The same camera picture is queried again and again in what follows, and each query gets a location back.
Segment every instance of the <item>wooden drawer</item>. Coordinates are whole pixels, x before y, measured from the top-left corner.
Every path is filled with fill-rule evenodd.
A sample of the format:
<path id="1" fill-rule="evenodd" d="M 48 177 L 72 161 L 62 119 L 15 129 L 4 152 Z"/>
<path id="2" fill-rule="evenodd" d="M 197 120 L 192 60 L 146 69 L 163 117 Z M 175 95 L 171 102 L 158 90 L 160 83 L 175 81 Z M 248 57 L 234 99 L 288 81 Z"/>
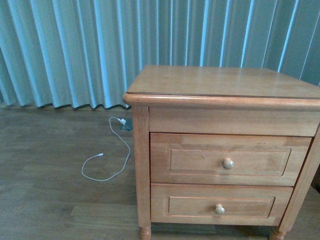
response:
<path id="1" fill-rule="evenodd" d="M 152 183 L 294 186 L 310 137 L 150 134 Z M 234 162 L 225 169 L 225 159 Z"/>
<path id="2" fill-rule="evenodd" d="M 276 226 L 291 193 L 292 187 L 152 183 L 151 221 Z"/>

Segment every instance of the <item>light blue curtain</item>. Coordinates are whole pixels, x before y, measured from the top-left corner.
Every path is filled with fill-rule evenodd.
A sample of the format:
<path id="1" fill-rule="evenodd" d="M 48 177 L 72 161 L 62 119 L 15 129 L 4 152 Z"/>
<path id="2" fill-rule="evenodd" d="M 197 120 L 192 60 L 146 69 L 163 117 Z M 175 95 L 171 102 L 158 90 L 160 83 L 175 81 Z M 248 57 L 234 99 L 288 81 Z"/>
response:
<path id="1" fill-rule="evenodd" d="M 124 105 L 144 65 L 320 84 L 319 0 L 1 0 L 0 102 Z"/>

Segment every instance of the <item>wooden knob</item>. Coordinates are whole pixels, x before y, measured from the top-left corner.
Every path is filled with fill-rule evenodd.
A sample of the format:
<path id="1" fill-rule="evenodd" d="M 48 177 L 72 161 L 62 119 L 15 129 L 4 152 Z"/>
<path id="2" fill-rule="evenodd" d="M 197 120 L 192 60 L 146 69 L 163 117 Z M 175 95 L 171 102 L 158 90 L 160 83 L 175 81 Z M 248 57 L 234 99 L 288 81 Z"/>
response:
<path id="1" fill-rule="evenodd" d="M 222 207 L 221 204 L 217 204 L 215 205 L 215 213 L 218 214 L 218 215 L 222 215 L 225 213 L 225 209 Z"/>
<path id="2" fill-rule="evenodd" d="M 234 168 L 235 163 L 230 158 L 225 158 L 222 165 L 224 169 L 229 170 Z"/>

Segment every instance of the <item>wooden floor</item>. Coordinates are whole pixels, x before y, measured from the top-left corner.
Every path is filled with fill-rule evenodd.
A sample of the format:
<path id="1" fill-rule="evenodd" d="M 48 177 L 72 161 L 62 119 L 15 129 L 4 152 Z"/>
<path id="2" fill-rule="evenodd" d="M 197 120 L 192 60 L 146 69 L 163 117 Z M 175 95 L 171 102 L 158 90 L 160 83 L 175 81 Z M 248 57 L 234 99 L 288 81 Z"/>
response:
<path id="1" fill-rule="evenodd" d="M 112 135 L 121 107 L 92 111 L 0 107 L 0 240 L 138 240 L 135 168 Z M 114 122 L 115 129 L 119 124 Z M 132 132 L 118 131 L 132 147 Z M 152 240 L 266 240 L 269 227 L 153 224 Z M 320 239 L 320 194 L 309 190 L 286 240 Z"/>

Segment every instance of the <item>charger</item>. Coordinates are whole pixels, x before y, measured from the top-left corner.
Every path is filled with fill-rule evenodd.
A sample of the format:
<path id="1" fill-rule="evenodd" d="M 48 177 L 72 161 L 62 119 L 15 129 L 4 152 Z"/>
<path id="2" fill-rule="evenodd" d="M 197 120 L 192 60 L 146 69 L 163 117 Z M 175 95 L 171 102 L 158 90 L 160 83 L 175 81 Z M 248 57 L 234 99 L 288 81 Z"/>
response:
<path id="1" fill-rule="evenodd" d="M 87 164 L 88 161 L 90 161 L 91 159 L 94 159 L 94 158 L 96 158 L 96 157 L 101 157 L 101 156 L 103 156 L 104 154 L 103 154 L 103 153 L 99 153 L 99 154 L 97 154 L 97 155 L 95 155 L 95 156 L 89 157 L 87 160 L 84 161 L 84 163 L 83 163 L 83 165 L 82 165 L 82 169 L 81 169 L 82 175 L 83 175 L 84 177 L 86 177 L 87 179 L 90 179 L 90 180 L 93 180 L 93 181 L 97 181 L 97 182 L 106 182 L 106 181 L 114 178 L 114 177 L 117 176 L 118 174 L 122 173 L 122 171 L 125 169 L 125 167 L 126 167 L 126 165 L 127 165 L 129 156 L 130 156 L 130 154 L 131 154 L 130 147 L 129 147 L 129 145 L 113 130 L 113 128 L 112 128 L 112 126 L 111 126 L 111 119 L 116 119 L 116 120 L 118 120 L 118 121 L 119 121 L 122 125 L 124 125 L 124 126 L 125 126 L 125 124 L 126 124 L 127 121 L 126 121 L 125 119 L 123 119 L 123 118 L 120 119 L 120 118 L 117 118 L 117 117 L 114 117 L 114 116 L 112 116 L 112 117 L 109 118 L 109 126 L 110 126 L 111 131 L 112 131 L 116 136 L 118 136 L 118 138 L 126 145 L 126 147 L 128 148 L 128 155 L 126 156 L 126 159 L 125 159 L 125 161 L 124 161 L 124 164 L 123 164 L 122 169 L 121 169 L 120 171 L 118 171 L 117 173 L 115 173 L 114 175 L 112 175 L 111 177 L 106 178 L 106 179 L 95 179 L 95 178 L 93 178 L 93 177 L 87 176 L 87 175 L 84 173 L 84 168 L 85 168 L 85 165 Z"/>

